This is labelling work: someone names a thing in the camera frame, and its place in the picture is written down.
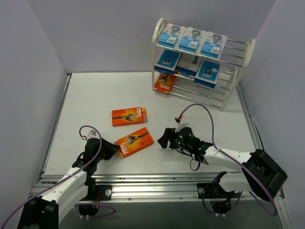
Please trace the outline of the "orange Gillette Fusion5 box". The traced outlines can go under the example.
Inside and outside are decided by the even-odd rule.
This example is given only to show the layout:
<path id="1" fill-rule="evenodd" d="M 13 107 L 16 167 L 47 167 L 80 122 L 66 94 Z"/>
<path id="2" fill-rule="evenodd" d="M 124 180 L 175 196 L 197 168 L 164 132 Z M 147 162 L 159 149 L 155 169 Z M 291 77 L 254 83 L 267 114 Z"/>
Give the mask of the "orange Gillette Fusion5 box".
<path id="1" fill-rule="evenodd" d="M 168 94 L 171 91 L 171 89 L 175 83 L 175 80 L 176 80 L 175 75 L 161 73 L 161 74 L 159 74 L 159 76 L 154 84 L 153 89 L 158 92 Z"/>
<path id="2" fill-rule="evenodd" d="M 112 110 L 112 126 L 143 124 L 148 120 L 145 107 Z"/>
<path id="3" fill-rule="evenodd" d="M 120 147 L 119 156 L 122 158 L 131 156 L 132 154 L 152 145 L 154 140 L 148 129 L 143 127 L 125 137 L 120 138 L 116 141 Z"/>

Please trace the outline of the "grey Harry's box blue razor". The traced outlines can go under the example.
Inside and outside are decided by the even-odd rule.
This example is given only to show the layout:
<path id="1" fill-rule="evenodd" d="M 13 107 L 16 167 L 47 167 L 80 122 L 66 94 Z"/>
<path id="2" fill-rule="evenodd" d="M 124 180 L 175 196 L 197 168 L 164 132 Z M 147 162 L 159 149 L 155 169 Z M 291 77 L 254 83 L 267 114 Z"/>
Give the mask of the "grey Harry's box blue razor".
<path id="1" fill-rule="evenodd" d="M 185 76 L 196 76 L 202 60 L 201 57 L 183 53 L 176 65 L 175 73 Z"/>

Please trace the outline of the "clear Gillette blister pack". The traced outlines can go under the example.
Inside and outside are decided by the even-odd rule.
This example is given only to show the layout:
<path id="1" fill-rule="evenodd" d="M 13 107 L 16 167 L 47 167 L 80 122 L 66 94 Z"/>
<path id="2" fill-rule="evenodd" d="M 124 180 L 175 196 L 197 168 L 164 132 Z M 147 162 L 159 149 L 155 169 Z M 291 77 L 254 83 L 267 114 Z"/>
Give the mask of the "clear Gillette blister pack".
<path id="1" fill-rule="evenodd" d="M 157 43 L 165 47 L 175 48 L 177 43 L 182 38 L 185 30 L 186 27 L 184 26 L 168 23 L 159 36 Z"/>
<path id="2" fill-rule="evenodd" d="M 207 31 L 188 27 L 179 42 L 178 49 L 191 53 L 197 53 L 197 50 L 205 40 L 206 35 Z"/>

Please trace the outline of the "white Gillette Skinguard razor pack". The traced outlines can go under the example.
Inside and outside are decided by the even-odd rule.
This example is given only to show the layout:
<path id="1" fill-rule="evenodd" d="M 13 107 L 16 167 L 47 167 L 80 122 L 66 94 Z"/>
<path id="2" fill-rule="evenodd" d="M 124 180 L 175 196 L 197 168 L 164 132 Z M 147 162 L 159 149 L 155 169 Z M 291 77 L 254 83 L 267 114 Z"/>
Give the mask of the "white Gillette Skinguard razor pack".
<path id="1" fill-rule="evenodd" d="M 220 59 L 226 41 L 226 35 L 208 31 L 201 47 L 200 54 L 207 57 Z"/>

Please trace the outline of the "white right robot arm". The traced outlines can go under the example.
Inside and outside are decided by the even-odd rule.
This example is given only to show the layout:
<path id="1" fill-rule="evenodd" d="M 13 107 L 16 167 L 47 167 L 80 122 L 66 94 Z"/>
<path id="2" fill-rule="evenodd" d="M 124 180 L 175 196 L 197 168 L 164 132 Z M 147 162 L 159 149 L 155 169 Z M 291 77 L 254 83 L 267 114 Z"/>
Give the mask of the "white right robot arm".
<path id="1" fill-rule="evenodd" d="M 271 201 L 288 178 L 287 173 L 264 150 L 238 152 L 216 148 L 213 143 L 195 137 L 190 127 L 179 131 L 166 128 L 157 142 L 163 149 L 180 149 L 199 163 L 233 170 L 233 173 L 220 173 L 212 184 L 212 192 L 217 197 L 232 191 L 247 191 Z"/>

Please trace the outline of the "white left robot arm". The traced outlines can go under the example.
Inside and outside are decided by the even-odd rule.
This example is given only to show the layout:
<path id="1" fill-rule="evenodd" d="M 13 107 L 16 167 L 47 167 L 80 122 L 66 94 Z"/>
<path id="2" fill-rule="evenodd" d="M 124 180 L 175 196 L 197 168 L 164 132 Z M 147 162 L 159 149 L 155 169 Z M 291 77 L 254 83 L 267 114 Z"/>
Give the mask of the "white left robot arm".
<path id="1" fill-rule="evenodd" d="M 102 160 L 111 159 L 120 147 L 104 139 L 90 138 L 66 175 L 24 205 L 18 223 L 20 229 L 57 229 L 75 207 L 81 216 L 95 217 L 100 201 L 111 200 L 112 186 L 98 185 L 93 174 Z"/>

